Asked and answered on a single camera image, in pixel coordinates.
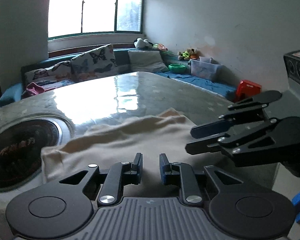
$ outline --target teddy bear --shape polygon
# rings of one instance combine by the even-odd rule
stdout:
[[[178,52],[178,60],[199,59],[197,49],[187,49],[185,52]]]
[[[142,40],[141,38],[137,38],[134,41],[134,46],[137,49],[144,49],[144,48],[152,49],[153,43],[149,42],[148,40]]]

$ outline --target red plastic stool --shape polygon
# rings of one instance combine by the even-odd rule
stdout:
[[[235,92],[234,102],[241,101],[245,98],[252,97],[261,92],[262,86],[249,80],[242,80]]]

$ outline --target window pane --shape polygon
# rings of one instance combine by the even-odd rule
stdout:
[[[117,31],[141,31],[142,0],[118,0]]]
[[[82,31],[113,32],[115,0],[84,0]]]
[[[50,0],[48,37],[81,32],[82,0]]]

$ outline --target blue sofa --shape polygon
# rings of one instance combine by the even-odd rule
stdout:
[[[114,55],[115,55],[117,66],[119,67],[120,74],[131,72],[130,59],[129,59],[129,54],[128,54],[129,50],[138,50],[138,49],[114,49]],[[160,53],[161,53],[163,62],[167,66],[169,64],[187,65],[186,61],[178,61],[177,59],[175,59],[175,57],[171,57],[167,53],[162,53],[162,52],[160,52]],[[3,93],[3,95],[0,98],[0,107],[21,100],[21,95],[26,88],[26,80],[25,80],[26,72],[31,71],[31,70],[40,69],[40,68],[51,67],[58,62],[70,60],[71,58],[73,58],[79,54],[81,54],[81,53],[70,54],[70,55],[61,56],[61,57],[54,57],[54,58],[50,58],[50,59],[41,61],[39,63],[31,64],[28,66],[23,66],[21,68],[22,82],[12,85]],[[193,79],[188,79],[188,80],[183,79],[183,81],[188,82],[188,83],[193,83]],[[232,98],[233,98],[233,95],[235,92],[235,88],[228,86],[227,84],[213,83],[211,81],[207,81],[205,79],[201,79],[201,78],[197,78],[197,77],[196,77],[196,83],[193,83],[193,85],[200,86],[202,88],[205,88],[205,89],[213,91],[213,92],[217,92],[230,101],[232,101]]]

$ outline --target green bowl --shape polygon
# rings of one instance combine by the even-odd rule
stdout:
[[[169,70],[175,74],[182,74],[186,71],[187,67],[179,64],[169,65]]]

